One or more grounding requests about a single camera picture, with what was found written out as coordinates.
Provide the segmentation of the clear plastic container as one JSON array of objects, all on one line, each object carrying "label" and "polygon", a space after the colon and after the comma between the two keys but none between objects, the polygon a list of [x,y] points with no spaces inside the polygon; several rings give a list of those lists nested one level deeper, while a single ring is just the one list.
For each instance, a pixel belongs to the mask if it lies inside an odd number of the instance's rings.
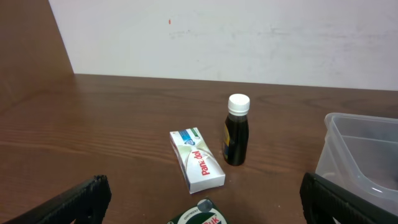
[{"label": "clear plastic container", "polygon": [[316,174],[397,214],[397,120],[329,113]]}]

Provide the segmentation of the white Panadol box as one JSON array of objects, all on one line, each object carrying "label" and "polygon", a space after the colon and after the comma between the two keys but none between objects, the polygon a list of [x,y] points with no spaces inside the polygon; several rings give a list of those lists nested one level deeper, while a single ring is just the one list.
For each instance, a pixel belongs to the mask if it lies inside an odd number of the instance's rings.
[{"label": "white Panadol box", "polygon": [[224,185],[226,175],[198,128],[171,131],[170,143],[191,194]]}]

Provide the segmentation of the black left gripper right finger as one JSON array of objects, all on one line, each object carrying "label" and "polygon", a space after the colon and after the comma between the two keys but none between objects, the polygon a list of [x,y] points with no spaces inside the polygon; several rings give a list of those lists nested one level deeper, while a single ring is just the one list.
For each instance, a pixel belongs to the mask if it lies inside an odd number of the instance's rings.
[{"label": "black left gripper right finger", "polygon": [[315,173],[305,173],[300,198],[308,224],[397,224],[397,216]]}]

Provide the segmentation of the dark syrup bottle white cap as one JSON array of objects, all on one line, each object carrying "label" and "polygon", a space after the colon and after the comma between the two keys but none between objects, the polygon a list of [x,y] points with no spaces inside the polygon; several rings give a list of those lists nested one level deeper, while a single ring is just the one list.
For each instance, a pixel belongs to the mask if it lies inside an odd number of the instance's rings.
[{"label": "dark syrup bottle white cap", "polygon": [[228,99],[228,115],[224,122],[223,155],[231,166],[240,166],[246,158],[249,139],[248,112],[250,99],[240,93]]}]

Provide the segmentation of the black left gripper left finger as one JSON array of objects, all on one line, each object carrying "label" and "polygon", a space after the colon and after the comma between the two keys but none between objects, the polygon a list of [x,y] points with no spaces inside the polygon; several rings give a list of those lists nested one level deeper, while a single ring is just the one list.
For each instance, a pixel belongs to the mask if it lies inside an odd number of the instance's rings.
[{"label": "black left gripper left finger", "polygon": [[108,178],[96,175],[6,224],[101,223],[111,196]]}]

